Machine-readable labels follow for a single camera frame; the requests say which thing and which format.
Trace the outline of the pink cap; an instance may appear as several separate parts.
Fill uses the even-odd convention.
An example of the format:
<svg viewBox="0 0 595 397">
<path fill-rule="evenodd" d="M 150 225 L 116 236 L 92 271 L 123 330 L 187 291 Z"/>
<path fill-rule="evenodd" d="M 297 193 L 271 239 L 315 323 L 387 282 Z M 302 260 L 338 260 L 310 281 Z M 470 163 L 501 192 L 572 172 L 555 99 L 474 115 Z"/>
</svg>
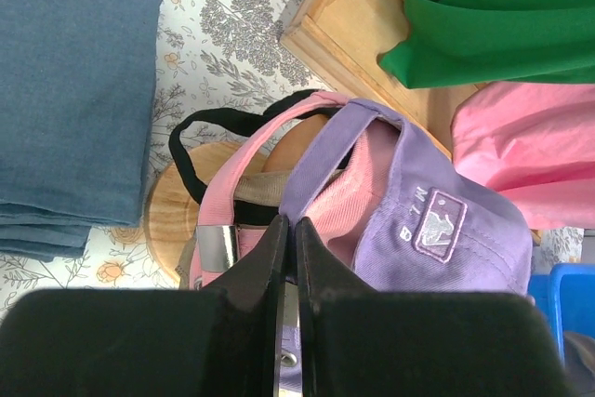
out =
<svg viewBox="0 0 595 397">
<path fill-rule="evenodd" d="M 225 242 L 234 252 L 247 255 L 263 235 L 267 226 L 245 226 L 236 221 L 234 192 L 249 162 L 272 132 L 289 120 L 306 112 L 316 112 L 328 106 L 332 111 L 346 105 L 347 97 L 331 92 L 314 92 L 261 127 L 211 179 L 205 197 L 199 204 L 196 231 L 230 231 Z M 284 187 L 278 210 L 292 212 L 294 204 L 287 199 L 289 192 L 298 192 L 309 199 L 303 216 L 311 219 L 315 229 L 330 251 L 344 264 L 352 266 L 356 246 L 365 225 L 380 204 L 387 189 L 393 150 L 398 132 L 382 121 L 372 123 L 354 142 L 346 167 L 331 175 L 320 192 L 307 185 L 304 175 L 293 176 Z"/>
</svg>

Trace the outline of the purple cap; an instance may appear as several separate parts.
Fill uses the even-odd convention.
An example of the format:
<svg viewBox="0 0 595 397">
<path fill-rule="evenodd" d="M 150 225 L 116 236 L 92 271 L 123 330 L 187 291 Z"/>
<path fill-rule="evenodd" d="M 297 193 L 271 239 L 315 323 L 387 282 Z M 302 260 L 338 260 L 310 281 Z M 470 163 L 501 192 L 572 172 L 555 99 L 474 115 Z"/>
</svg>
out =
<svg viewBox="0 0 595 397">
<path fill-rule="evenodd" d="M 368 99 L 339 108 L 292 171 L 320 192 L 344 168 L 357 137 L 375 121 L 398 132 L 387 189 L 364 228 L 352 266 L 379 291 L 509 292 L 525 295 L 532 236 L 504 196 L 458 174 L 428 135 L 402 115 Z M 309 199 L 286 195 L 291 223 Z"/>
</svg>

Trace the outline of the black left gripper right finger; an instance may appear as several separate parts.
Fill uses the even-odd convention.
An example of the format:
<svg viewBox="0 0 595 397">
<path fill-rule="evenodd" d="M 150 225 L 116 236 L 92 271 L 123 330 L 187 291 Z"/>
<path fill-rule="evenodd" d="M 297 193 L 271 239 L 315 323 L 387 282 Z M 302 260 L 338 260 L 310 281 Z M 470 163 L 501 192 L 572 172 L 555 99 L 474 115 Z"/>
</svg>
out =
<svg viewBox="0 0 595 397">
<path fill-rule="evenodd" d="M 307 396 L 566 396 L 546 323 L 506 293 L 373 290 L 295 228 Z"/>
</svg>

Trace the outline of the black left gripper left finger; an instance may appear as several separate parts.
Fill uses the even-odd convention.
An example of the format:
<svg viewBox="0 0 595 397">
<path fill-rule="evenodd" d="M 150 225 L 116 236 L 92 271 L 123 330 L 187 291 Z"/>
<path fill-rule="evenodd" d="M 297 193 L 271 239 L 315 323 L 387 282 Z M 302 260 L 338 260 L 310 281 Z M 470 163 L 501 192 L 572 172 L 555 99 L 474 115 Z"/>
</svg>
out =
<svg viewBox="0 0 595 397">
<path fill-rule="evenodd" d="M 288 221 L 198 291 L 41 289 L 1 325 L 5 396 L 274 396 Z"/>
</svg>

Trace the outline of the beige corduroy cap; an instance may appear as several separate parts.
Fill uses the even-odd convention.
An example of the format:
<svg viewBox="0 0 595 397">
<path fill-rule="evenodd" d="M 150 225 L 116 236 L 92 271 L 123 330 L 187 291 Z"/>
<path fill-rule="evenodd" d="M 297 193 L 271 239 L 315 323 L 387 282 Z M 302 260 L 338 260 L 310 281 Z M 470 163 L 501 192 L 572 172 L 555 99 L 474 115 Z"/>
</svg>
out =
<svg viewBox="0 0 595 397">
<path fill-rule="evenodd" d="M 290 171 L 271 171 L 242 176 L 233 196 L 235 216 L 241 222 L 247 223 L 247 219 L 255 217 L 257 212 L 263 214 L 266 207 L 272 207 L 273 212 L 276 212 L 290 174 Z M 175 268 L 179 276 L 179 289 L 189 288 L 194 247 L 195 235 L 184 245 L 178 266 Z"/>
</svg>

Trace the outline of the black MLB cap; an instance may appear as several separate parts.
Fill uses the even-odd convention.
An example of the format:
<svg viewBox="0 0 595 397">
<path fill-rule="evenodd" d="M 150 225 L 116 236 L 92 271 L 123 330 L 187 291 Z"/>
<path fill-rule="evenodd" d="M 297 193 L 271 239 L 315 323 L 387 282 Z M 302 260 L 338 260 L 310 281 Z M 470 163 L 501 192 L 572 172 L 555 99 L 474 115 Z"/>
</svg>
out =
<svg viewBox="0 0 595 397">
<path fill-rule="evenodd" d="M 177 171 L 178 194 L 186 206 L 195 209 L 202 202 L 206 188 L 208 160 L 205 151 L 213 149 L 218 157 L 213 168 L 218 170 L 241 141 L 248 139 L 274 117 L 313 94 L 313 89 L 299 90 L 279 99 L 261 113 L 231 107 L 206 109 L 192 113 L 173 128 L 168 139 L 172 164 L 165 172 Z"/>
</svg>

